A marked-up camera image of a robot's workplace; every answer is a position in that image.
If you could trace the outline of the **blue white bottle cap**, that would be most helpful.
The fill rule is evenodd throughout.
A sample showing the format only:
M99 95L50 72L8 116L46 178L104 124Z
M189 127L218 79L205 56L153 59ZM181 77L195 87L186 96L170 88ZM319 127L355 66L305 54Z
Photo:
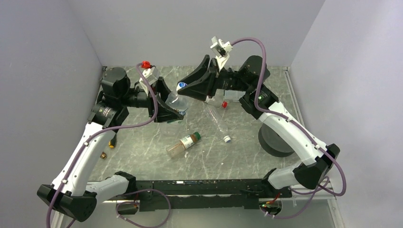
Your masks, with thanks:
M186 87L186 86L187 86L186 83L184 83L184 82L179 82L179 83L177 84L176 90L180 90L180 89L182 89L182 88L184 88L184 87Z

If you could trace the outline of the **blue label water bottle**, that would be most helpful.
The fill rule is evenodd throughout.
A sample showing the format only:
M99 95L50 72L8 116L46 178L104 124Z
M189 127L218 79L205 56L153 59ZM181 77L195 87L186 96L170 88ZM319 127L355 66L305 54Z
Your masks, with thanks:
M182 116L186 115L189 108L188 99L183 95L179 95L178 90L176 90L176 88L173 91L171 91L171 93L168 95L165 103Z

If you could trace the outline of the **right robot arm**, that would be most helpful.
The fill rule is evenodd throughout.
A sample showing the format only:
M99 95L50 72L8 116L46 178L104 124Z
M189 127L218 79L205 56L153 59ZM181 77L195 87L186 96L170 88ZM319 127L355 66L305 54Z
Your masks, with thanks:
M283 187L300 184L314 190L332 168L340 149L315 138L290 116L278 97L264 85L257 90L262 57L250 56L238 71L219 69L218 60L206 55L201 64L179 80L178 93L200 101L219 90L244 91L239 99L245 112L272 129L298 155L300 161L282 169L272 169L264 178L262 192L274 197Z

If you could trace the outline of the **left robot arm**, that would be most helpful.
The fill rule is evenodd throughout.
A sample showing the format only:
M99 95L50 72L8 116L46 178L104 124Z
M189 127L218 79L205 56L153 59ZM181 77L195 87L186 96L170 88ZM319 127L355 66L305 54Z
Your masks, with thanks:
M88 184L88 180L101 153L123 128L129 107L146 108L150 121L155 123L183 119L183 115L166 104L170 89L156 67L141 63L139 68L143 71L135 87L131 87L126 70L121 67L104 72L100 96L79 144L52 183L41 185L37 191L49 210L83 222L98 203L118 195L126 200L136 195L135 176L123 171L96 184Z

